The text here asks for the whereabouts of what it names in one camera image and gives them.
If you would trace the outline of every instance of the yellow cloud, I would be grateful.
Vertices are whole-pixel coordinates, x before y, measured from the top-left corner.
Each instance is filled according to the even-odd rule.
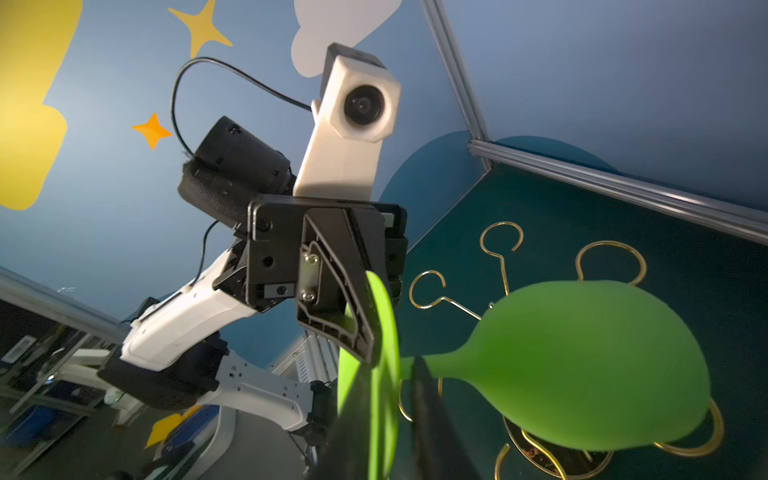
[[[192,37],[190,56],[192,58],[197,55],[200,47],[207,41],[218,41],[227,47],[232,46],[232,42],[214,27],[215,6],[216,0],[208,0],[208,3],[203,7],[203,11],[197,15],[189,15],[172,8],[168,9],[170,13],[176,15],[190,29],[190,36]]]
[[[0,2],[0,205],[38,198],[67,122],[45,95],[78,27],[81,0]]]

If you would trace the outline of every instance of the teal floor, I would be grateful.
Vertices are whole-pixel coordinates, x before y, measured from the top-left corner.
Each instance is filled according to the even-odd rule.
[[[576,253],[596,240],[619,240],[635,247],[648,263],[640,287],[680,314],[707,358],[712,395],[725,418],[722,446],[704,458],[673,457],[655,447],[617,452],[598,478],[768,478],[768,248],[500,166],[409,254],[404,288],[420,272],[439,270],[447,287],[442,289],[436,278],[426,278],[419,283],[417,301],[428,303],[446,295],[482,314],[504,290],[498,261],[480,251],[478,238],[500,220],[514,221],[525,231],[522,246],[506,256],[511,290],[575,279]],[[493,230],[486,246],[509,251],[517,241],[512,232],[512,228]],[[591,279],[628,281],[636,275],[637,264],[624,251],[602,247],[585,257],[584,270]],[[476,324],[447,303],[417,310],[407,295],[396,317],[404,356],[456,349]],[[492,479],[496,455],[509,441],[500,415],[474,388],[458,380],[446,380],[444,399],[472,461],[483,478]],[[680,444],[705,441],[709,427],[705,422]],[[402,420],[400,429],[393,480],[414,478],[410,425]],[[502,478],[552,477],[513,449]]]

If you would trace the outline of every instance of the wire hanger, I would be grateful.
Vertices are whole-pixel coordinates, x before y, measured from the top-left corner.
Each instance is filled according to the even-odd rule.
[[[427,271],[425,271],[425,272],[421,272],[421,273],[420,273],[418,276],[416,276],[416,278],[415,278],[415,279],[413,279],[413,281],[411,282],[411,288],[408,290],[408,298],[410,298],[410,300],[411,300],[411,304],[412,304],[414,307],[416,307],[416,308],[418,308],[418,309],[421,309],[421,310],[427,310],[427,309],[430,309],[430,308],[434,307],[435,305],[437,305],[437,304],[438,304],[438,303],[440,303],[440,302],[448,302],[448,303],[450,303],[451,305],[453,305],[453,306],[455,306],[455,307],[459,308],[461,311],[463,311],[463,312],[465,312],[465,313],[468,313],[469,315],[472,315],[472,316],[473,316],[473,317],[475,317],[477,320],[480,320],[480,319],[481,319],[480,315],[478,315],[477,313],[475,313],[475,312],[471,311],[471,310],[470,310],[470,309],[468,309],[467,307],[463,306],[461,303],[459,303],[459,302],[457,302],[457,301],[455,301],[455,300],[451,300],[451,299],[449,299],[447,296],[441,296],[440,298],[438,298],[437,300],[433,301],[432,303],[430,303],[430,304],[428,304],[428,305],[419,305],[418,303],[416,303],[416,301],[413,299],[413,287],[414,287],[414,286],[416,286],[416,283],[417,283],[419,280],[421,280],[421,278],[422,278],[423,276],[425,276],[425,275],[429,275],[430,273],[431,273],[431,274],[433,274],[433,275],[437,275],[438,277],[440,277],[440,282],[442,283],[442,287],[443,287],[443,288],[445,288],[445,277],[442,275],[442,273],[440,273],[440,272],[439,272],[439,271],[437,271],[437,270],[427,270]]]
[[[504,264],[504,256],[501,255],[500,253],[491,252],[490,250],[485,248],[485,235],[492,229],[496,227],[500,227],[501,225],[509,225],[511,227],[514,227],[520,233],[520,239],[515,244],[515,246],[512,247],[513,252],[516,251],[523,244],[523,229],[521,229],[519,225],[517,225],[514,222],[496,222],[482,231],[480,235],[480,248],[482,249],[482,251],[486,252],[491,257],[498,258],[498,261],[502,264],[502,281],[504,282],[504,294],[509,295],[509,282],[507,281],[507,268]]]
[[[615,240],[600,240],[598,242],[592,242],[589,245],[585,246],[581,250],[579,250],[579,253],[576,255],[576,274],[578,275],[578,281],[583,282],[584,281],[584,271],[581,269],[581,258],[584,256],[585,253],[587,253],[587,250],[595,247],[599,247],[600,245],[608,245],[609,247],[619,247],[623,248],[629,253],[632,253],[635,258],[637,258],[638,263],[640,264],[640,272],[637,274],[637,276],[629,282],[630,285],[635,286],[641,281],[643,281],[643,278],[645,278],[645,274],[648,272],[648,264],[645,263],[645,258],[641,255],[640,252],[634,249],[634,247],[630,247],[626,243],[617,242]]]

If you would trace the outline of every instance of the white cloud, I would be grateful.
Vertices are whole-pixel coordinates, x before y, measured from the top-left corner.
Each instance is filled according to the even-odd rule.
[[[299,31],[290,54],[304,77],[323,73],[333,42],[354,47],[395,13],[402,0],[294,0]]]

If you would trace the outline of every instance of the wall decal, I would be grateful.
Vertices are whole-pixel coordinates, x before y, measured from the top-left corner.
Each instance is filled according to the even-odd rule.
[[[190,29],[190,36],[192,37],[190,58],[195,58],[200,51],[200,47],[207,41],[218,41],[227,47],[232,46],[232,42],[214,27],[215,5],[216,0],[208,0],[208,3],[203,7],[203,11],[197,15],[189,15],[172,8],[168,9],[170,13],[176,15]]]
[[[290,54],[304,77],[323,73],[333,42],[354,47],[391,17],[402,0],[294,0],[299,31]]]
[[[152,118],[150,118],[146,124],[134,125],[131,128],[144,135],[144,138],[147,139],[147,143],[149,144],[149,148],[152,150],[154,150],[157,146],[157,142],[161,138],[170,137],[170,132],[164,129],[157,120],[157,113],[153,113]]]
[[[0,2],[0,205],[35,203],[67,133],[43,104],[78,27],[81,0]]]

